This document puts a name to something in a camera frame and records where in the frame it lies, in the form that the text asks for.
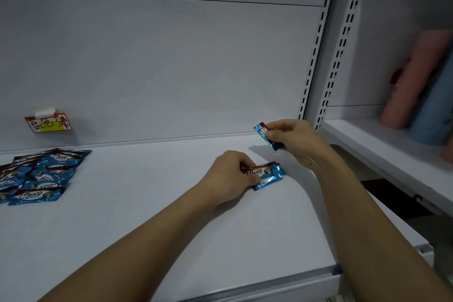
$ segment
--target person's right hand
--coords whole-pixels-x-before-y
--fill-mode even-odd
[[[268,123],[266,127],[270,131],[265,132],[264,136],[275,142],[283,142],[284,149],[311,170],[318,158],[333,151],[305,120],[281,119]]]

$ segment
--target white shelf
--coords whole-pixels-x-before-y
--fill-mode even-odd
[[[281,284],[283,277],[295,274],[304,284],[334,278],[327,288],[314,289],[313,295],[304,290],[303,301],[338,292],[338,279],[332,275],[337,261],[314,175],[287,152],[272,150],[258,135],[90,148],[93,153],[58,201],[0,206],[4,220],[0,267],[7,273],[0,288],[5,301],[37,300],[197,183],[215,157],[228,149],[245,152],[257,164],[279,161],[288,176],[263,190],[249,190],[234,208],[233,204],[219,208],[218,217],[173,265],[153,301],[180,301],[255,283],[275,290],[276,279]],[[0,164],[13,156],[0,156]],[[379,205],[414,247],[427,245]],[[294,277],[290,283],[283,281],[285,289],[301,284]]]
[[[383,127],[375,118],[324,121],[322,129],[337,139],[330,142],[346,145],[366,163],[453,214],[453,165],[439,156],[440,147],[414,142],[404,130]]]

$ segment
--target person's left hand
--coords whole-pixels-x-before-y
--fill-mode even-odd
[[[245,175],[241,167],[252,168],[256,164],[240,151],[226,151],[212,164],[197,184],[204,193],[211,194],[215,203],[221,204],[238,197],[248,186],[261,182],[259,176]]]

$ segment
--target finger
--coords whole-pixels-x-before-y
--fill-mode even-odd
[[[296,126],[297,119],[281,119],[279,121],[274,121],[266,124],[266,127],[269,130],[280,129],[280,130],[293,130]]]
[[[256,163],[253,162],[251,158],[246,153],[242,153],[241,151],[232,151],[235,153],[237,159],[239,160],[239,164],[243,164],[248,168],[252,168],[256,166]]]
[[[269,130],[264,133],[264,136],[274,142],[283,142],[285,143],[286,133],[281,130]]]
[[[245,176],[247,179],[247,186],[253,186],[261,183],[261,177],[259,175],[248,174]]]

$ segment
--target blue rolled item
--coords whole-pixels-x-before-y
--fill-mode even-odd
[[[430,87],[411,128],[409,137],[427,145],[444,145],[453,127],[453,50],[437,80]]]

